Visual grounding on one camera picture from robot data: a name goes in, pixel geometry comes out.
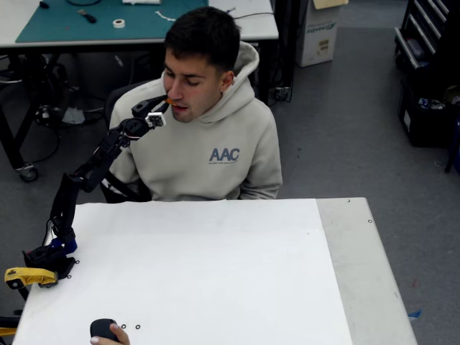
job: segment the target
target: aac logo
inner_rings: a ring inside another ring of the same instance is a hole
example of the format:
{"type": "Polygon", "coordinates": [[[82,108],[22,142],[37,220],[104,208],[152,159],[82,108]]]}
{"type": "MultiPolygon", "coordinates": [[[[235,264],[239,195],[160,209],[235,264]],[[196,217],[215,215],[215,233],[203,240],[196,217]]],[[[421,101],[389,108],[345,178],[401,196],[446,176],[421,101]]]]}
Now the aac logo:
{"type": "Polygon", "coordinates": [[[213,153],[211,155],[211,158],[209,158],[209,162],[214,162],[216,164],[217,162],[220,163],[234,163],[238,160],[239,157],[239,149],[235,148],[232,150],[229,150],[225,148],[221,154],[219,154],[218,149],[213,149],[213,153]]]}

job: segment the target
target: man's ear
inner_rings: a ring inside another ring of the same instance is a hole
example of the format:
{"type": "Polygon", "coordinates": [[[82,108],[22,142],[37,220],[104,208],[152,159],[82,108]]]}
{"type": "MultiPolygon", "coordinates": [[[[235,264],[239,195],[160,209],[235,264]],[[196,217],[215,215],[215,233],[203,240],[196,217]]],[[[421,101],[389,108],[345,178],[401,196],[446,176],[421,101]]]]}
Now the man's ear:
{"type": "Polygon", "coordinates": [[[220,92],[225,92],[227,89],[233,84],[233,80],[235,79],[235,73],[232,70],[228,70],[221,75],[221,87],[220,92]]]}

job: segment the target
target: gray table edge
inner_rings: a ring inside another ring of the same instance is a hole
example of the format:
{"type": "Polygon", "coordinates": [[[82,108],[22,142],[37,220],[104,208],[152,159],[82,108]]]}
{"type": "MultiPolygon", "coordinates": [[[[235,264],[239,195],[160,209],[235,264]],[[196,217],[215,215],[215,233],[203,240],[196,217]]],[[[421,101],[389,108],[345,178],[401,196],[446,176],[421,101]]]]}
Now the gray table edge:
{"type": "Polygon", "coordinates": [[[317,204],[353,345],[416,345],[366,198],[317,204]]]}

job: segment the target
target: finger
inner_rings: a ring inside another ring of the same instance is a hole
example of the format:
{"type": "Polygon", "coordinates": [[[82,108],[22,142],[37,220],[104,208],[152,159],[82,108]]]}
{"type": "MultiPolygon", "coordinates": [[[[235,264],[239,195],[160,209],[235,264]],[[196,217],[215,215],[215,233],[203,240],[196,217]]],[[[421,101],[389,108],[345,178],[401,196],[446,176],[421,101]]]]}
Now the finger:
{"type": "Polygon", "coordinates": [[[93,345],[120,345],[120,343],[117,343],[116,341],[107,338],[101,338],[100,336],[94,336],[91,338],[90,343],[93,345]]]}
{"type": "Polygon", "coordinates": [[[110,325],[110,331],[116,335],[120,343],[122,343],[123,345],[129,345],[128,335],[124,333],[121,327],[118,326],[116,323],[110,325]]]}

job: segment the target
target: man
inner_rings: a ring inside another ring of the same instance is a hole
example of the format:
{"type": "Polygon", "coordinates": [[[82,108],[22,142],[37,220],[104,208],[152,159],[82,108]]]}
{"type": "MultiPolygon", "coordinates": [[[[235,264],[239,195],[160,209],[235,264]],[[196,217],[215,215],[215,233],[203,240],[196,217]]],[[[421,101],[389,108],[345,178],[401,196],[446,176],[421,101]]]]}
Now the man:
{"type": "Polygon", "coordinates": [[[127,185],[141,180],[157,201],[276,198],[275,120],[254,97],[248,75],[259,55],[240,42],[233,18],[213,7],[190,11],[167,33],[165,49],[161,79],[124,94],[111,127],[145,99],[167,94],[176,105],[165,113],[166,126],[124,149],[111,174],[127,185]]]}

